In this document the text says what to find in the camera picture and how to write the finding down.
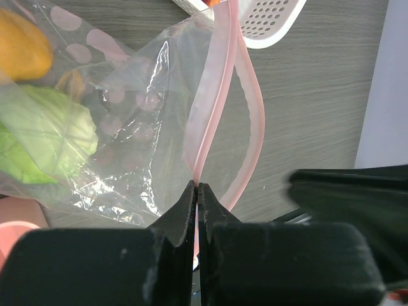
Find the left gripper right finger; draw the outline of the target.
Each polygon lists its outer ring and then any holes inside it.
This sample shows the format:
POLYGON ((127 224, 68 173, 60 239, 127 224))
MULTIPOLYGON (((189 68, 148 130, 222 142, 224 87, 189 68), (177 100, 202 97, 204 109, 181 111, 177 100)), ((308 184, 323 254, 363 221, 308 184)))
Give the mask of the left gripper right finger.
POLYGON ((379 305, 365 237, 340 222, 243 223, 198 187, 203 305, 379 305))

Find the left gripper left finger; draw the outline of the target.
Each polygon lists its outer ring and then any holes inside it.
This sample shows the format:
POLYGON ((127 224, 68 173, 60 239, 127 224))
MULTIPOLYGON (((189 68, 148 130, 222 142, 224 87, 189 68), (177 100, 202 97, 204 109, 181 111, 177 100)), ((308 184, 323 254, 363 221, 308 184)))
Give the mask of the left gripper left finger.
POLYGON ((2 305, 189 305, 195 186, 145 229, 36 229, 1 270, 2 305))

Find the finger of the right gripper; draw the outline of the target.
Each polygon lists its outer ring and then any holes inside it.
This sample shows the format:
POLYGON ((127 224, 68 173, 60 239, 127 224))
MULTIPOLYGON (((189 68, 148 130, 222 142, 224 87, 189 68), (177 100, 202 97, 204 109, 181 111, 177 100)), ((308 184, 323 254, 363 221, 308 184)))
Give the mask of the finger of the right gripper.
POLYGON ((407 165, 300 169, 288 196, 315 221, 346 222, 367 239, 389 287, 407 286, 407 165))

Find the clear pink zip top bag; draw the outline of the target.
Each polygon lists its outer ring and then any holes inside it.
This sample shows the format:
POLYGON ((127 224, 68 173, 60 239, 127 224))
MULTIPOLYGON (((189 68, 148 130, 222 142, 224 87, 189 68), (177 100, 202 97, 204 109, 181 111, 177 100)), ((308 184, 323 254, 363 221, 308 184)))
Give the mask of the clear pink zip top bag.
POLYGON ((235 51, 211 52, 197 14, 138 51, 49 1, 2 1, 38 27, 54 53, 42 78, 1 83, 51 87, 88 108, 98 146, 67 183, 23 184, 1 172, 1 193, 65 211, 149 226, 189 181, 209 180, 235 206, 265 133, 259 83, 240 30, 235 51))

